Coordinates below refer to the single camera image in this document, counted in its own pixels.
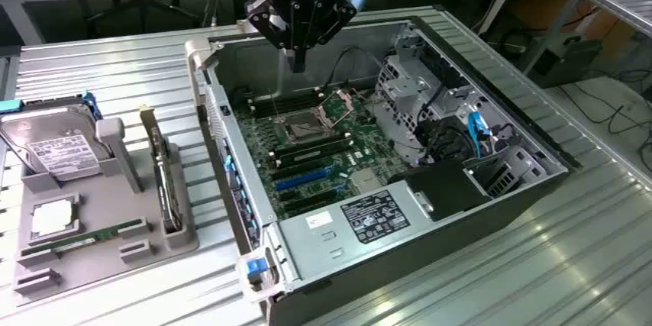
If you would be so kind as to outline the green motherboard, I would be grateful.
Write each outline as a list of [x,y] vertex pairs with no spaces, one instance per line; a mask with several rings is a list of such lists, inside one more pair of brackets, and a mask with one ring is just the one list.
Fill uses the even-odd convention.
[[[309,109],[315,112],[315,107],[335,90],[337,89],[325,90],[315,88],[307,93],[278,97],[277,103],[279,116]],[[338,193],[330,199],[334,199],[334,202],[337,202],[385,185],[390,176],[398,173],[405,167],[402,160],[398,158],[398,154],[387,146],[387,139],[385,138],[381,128],[377,125],[375,117],[370,111],[371,102],[365,100],[362,94],[354,93],[349,89],[343,90],[350,93],[355,102],[353,118],[337,126],[329,127],[331,130],[331,135],[329,137],[298,144],[289,144],[286,139],[278,135],[274,127],[274,120],[277,117],[274,116],[274,109],[269,97],[261,100],[249,98],[234,108],[234,116],[251,156],[257,175],[261,179],[262,188],[267,195],[271,209],[281,219],[289,219],[283,214],[282,209],[286,204],[301,205],[306,202],[279,202],[278,195],[282,192],[299,191],[303,193],[314,193],[325,189],[335,189]],[[330,166],[330,169],[319,171],[326,171],[329,176],[291,189],[275,191],[274,185],[278,182],[298,177],[294,176],[278,181],[270,180],[270,173],[285,169],[286,167],[291,167],[277,167],[274,163],[275,154],[291,153],[303,148],[315,147],[341,140],[350,140],[353,142],[349,150],[329,157],[322,157],[294,165],[327,165]]]

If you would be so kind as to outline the grey parts rack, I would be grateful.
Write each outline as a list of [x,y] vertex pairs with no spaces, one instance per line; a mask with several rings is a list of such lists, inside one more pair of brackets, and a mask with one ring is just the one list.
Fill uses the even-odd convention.
[[197,248],[178,147],[150,112],[127,151],[117,118],[14,121],[23,170],[13,291],[30,302]]

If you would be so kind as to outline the hard disk with blue rails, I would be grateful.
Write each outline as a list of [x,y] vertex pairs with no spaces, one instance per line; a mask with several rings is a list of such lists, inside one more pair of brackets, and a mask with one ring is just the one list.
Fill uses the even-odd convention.
[[101,172],[111,157],[97,139],[102,119],[89,91],[59,98],[0,101],[0,139],[33,174],[70,181]]

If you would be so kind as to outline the long black expansion slot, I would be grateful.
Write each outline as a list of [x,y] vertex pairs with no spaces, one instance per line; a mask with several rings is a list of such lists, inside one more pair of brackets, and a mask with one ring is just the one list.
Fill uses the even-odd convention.
[[306,173],[313,173],[313,172],[323,170],[323,169],[330,169],[330,166],[319,165],[319,164],[307,164],[305,166],[291,166],[291,167],[286,167],[285,169],[281,169],[281,170],[270,173],[269,178],[271,181],[278,181],[278,180],[294,177],[294,176],[303,175]]
[[325,199],[321,201],[314,201],[314,202],[303,202],[301,205],[290,205],[286,204],[283,206],[283,214],[290,218],[293,216],[301,215],[311,210],[315,210],[318,208],[322,208],[327,205],[330,205],[334,202],[334,199]]
[[303,193],[299,191],[287,191],[287,192],[282,192],[278,195],[278,201],[279,202],[294,202],[294,201],[318,202],[318,201],[322,201],[322,200],[331,198],[333,196],[337,195],[337,193],[338,192],[335,189],[325,189],[325,190],[317,191],[314,193]]

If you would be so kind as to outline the silver power supply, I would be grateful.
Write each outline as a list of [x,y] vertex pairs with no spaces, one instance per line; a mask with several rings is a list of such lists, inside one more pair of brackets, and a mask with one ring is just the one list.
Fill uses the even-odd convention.
[[286,290],[330,278],[425,234],[433,229],[427,204],[401,180],[282,220]]

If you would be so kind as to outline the GPU card with metal bracket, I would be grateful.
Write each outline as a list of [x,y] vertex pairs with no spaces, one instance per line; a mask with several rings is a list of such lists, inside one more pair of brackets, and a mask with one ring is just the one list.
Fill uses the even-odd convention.
[[171,155],[167,140],[161,132],[154,109],[147,105],[138,107],[139,120],[149,139],[153,174],[157,186],[157,197],[161,211],[161,224],[166,234],[182,229],[182,215],[179,213],[178,198],[171,175]]

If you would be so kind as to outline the low grey disk bay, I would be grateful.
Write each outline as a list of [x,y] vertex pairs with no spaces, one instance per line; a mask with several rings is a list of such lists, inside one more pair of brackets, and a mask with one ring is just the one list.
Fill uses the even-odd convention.
[[463,169],[482,194],[493,199],[549,176],[533,155],[518,146],[507,147],[489,157],[469,160]]

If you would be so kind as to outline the loose green RAM stick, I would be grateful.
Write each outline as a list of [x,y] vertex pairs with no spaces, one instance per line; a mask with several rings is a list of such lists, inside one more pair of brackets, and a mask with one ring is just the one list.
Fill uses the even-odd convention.
[[145,219],[138,218],[109,226],[107,228],[102,228],[87,233],[71,235],[70,237],[50,241],[49,243],[23,248],[19,251],[19,256],[25,257],[45,250],[53,250],[54,252],[66,251],[81,248],[82,246],[89,244],[111,240],[118,236],[118,230],[127,229],[141,224],[146,224],[146,221]]

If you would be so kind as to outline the blue expansion slot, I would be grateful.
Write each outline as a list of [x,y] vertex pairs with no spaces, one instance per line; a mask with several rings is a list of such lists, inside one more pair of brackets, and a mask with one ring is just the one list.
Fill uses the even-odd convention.
[[278,182],[274,185],[274,190],[275,191],[282,191],[285,189],[291,189],[297,186],[301,186],[306,183],[310,183],[313,181],[317,181],[319,179],[323,179],[329,176],[329,173],[326,171],[319,171],[314,173],[309,173],[306,175],[298,176],[295,178],[287,179],[282,182]]

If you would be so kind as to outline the metal socket cover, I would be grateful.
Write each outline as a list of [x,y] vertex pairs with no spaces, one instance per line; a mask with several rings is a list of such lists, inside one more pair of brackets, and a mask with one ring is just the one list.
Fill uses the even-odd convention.
[[350,93],[337,89],[315,107],[317,118],[326,127],[334,127],[353,118],[355,102]]

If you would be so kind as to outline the installed RAM stick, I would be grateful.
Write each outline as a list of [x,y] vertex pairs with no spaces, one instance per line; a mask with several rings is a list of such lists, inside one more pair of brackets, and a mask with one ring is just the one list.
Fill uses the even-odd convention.
[[302,162],[342,153],[350,149],[351,144],[353,142],[350,140],[341,140],[315,147],[303,148],[291,153],[277,153],[274,163],[277,167],[294,166]]

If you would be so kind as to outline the metal frame table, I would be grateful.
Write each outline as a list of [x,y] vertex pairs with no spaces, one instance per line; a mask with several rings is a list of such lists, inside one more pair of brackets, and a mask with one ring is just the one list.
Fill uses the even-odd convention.
[[546,32],[546,43],[567,26],[579,2],[587,2],[594,10],[578,21],[575,30],[602,40],[607,56],[622,56],[631,49],[634,34],[652,41],[652,0],[566,0]]

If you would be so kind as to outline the CPU socket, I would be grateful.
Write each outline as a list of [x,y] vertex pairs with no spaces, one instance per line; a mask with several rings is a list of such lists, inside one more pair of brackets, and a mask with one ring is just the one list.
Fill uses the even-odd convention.
[[281,115],[274,120],[274,127],[289,144],[309,142],[331,135],[331,130],[311,109]]

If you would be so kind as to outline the black box on floor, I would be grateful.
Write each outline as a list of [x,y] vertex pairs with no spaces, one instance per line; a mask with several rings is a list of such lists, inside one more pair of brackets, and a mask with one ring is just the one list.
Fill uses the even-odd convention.
[[599,40],[581,34],[557,34],[533,64],[529,78],[541,89],[575,82],[601,51]]

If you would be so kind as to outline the black chair base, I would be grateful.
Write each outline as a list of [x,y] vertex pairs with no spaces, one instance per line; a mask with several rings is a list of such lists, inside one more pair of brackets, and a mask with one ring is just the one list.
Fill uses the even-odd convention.
[[193,27],[201,25],[201,17],[181,7],[179,0],[169,0],[163,2],[161,0],[110,0],[110,7],[97,13],[89,13],[87,1],[78,0],[82,8],[83,21],[87,24],[95,24],[98,21],[123,13],[127,10],[135,9],[139,17],[139,24],[146,26],[146,20],[149,16],[149,9],[157,9],[170,15],[177,15],[187,19]]

